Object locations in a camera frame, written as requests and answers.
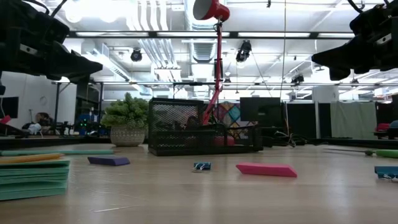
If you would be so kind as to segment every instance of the black monitor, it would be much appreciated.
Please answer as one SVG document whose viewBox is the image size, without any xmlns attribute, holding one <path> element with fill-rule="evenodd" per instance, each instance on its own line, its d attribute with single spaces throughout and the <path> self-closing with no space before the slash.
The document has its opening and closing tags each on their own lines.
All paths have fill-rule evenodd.
<svg viewBox="0 0 398 224">
<path fill-rule="evenodd" d="M 241 97 L 241 121 L 258 121 L 264 126 L 283 127 L 280 98 Z"/>
<path fill-rule="evenodd" d="M 5 115 L 3 115 L 1 109 L 0 109 L 0 119 L 2 119 L 4 116 L 9 115 L 11 118 L 18 118 L 18 103 L 19 103 L 19 98 L 18 97 L 3 97 L 2 98 L 2 109 L 4 110 Z"/>
</svg>

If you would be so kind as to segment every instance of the wire mesh container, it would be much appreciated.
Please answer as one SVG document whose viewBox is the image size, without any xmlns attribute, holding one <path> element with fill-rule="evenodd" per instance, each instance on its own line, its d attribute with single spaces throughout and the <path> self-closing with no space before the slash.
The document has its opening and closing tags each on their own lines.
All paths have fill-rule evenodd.
<svg viewBox="0 0 398 224">
<path fill-rule="evenodd" d="M 203 125 L 204 103 L 153 98 L 149 102 L 149 150 L 156 156 L 229 154 L 262 150 L 256 126 Z"/>
</svg>

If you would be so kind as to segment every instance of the wooden table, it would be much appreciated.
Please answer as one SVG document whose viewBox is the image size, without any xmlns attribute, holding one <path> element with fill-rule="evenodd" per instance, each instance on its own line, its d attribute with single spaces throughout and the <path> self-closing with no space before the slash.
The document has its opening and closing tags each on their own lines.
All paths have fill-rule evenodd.
<svg viewBox="0 0 398 224">
<path fill-rule="evenodd" d="M 377 179 L 374 166 L 396 166 L 398 160 L 324 147 L 331 146 L 179 157 L 155 157 L 145 147 L 119 148 L 119 155 L 132 162 L 121 167 L 68 156 L 66 195 L 0 202 L 0 223 L 396 224 L 398 184 Z M 192 173 L 196 161 L 212 162 L 212 171 Z M 239 162 L 290 164 L 298 178 L 242 175 L 235 168 Z"/>
</svg>

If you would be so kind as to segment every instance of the red object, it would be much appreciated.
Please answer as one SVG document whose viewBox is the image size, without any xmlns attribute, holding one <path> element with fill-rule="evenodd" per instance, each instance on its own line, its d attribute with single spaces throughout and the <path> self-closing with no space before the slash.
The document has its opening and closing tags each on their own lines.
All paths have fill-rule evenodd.
<svg viewBox="0 0 398 224">
<path fill-rule="evenodd" d="M 0 123 L 7 124 L 8 122 L 10 122 L 10 120 L 11 120 L 11 117 L 9 115 L 7 115 L 0 121 Z"/>
<path fill-rule="evenodd" d="M 296 171 L 285 164 L 259 164 L 243 162 L 236 165 L 242 174 L 274 175 L 281 177 L 297 177 Z"/>
<path fill-rule="evenodd" d="M 390 128 L 390 124 L 387 123 L 381 123 L 378 124 L 377 127 L 375 128 L 376 132 L 384 132 L 387 131 Z"/>
<path fill-rule="evenodd" d="M 229 9 L 218 0 L 197 0 L 193 5 L 193 16 L 197 20 L 214 17 L 224 22 L 229 18 Z"/>
<path fill-rule="evenodd" d="M 224 137 L 218 136 L 214 138 L 214 144 L 216 146 L 224 146 Z M 235 138 L 232 136 L 228 136 L 226 138 L 226 145 L 227 146 L 234 146 L 235 145 Z"/>
<path fill-rule="evenodd" d="M 221 80 L 221 41 L 222 41 L 222 23 L 229 18 L 229 9 L 218 0 L 196 0 L 193 5 L 193 16 L 197 20 L 207 20 L 212 17 L 219 20 L 217 26 L 217 63 L 216 63 L 216 88 L 209 105 L 206 108 L 203 116 L 203 124 L 209 122 L 211 111 L 220 94 L 220 80 Z"/>
</svg>

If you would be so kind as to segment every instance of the green plant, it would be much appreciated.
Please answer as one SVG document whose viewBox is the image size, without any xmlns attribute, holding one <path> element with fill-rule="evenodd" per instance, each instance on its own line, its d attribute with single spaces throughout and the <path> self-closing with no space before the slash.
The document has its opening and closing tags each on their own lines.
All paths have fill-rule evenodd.
<svg viewBox="0 0 398 224">
<path fill-rule="evenodd" d="M 148 126 L 148 102 L 132 98 L 130 93 L 124 95 L 124 101 L 112 102 L 105 108 L 101 124 L 105 126 L 127 125 L 130 128 L 146 128 Z"/>
</svg>

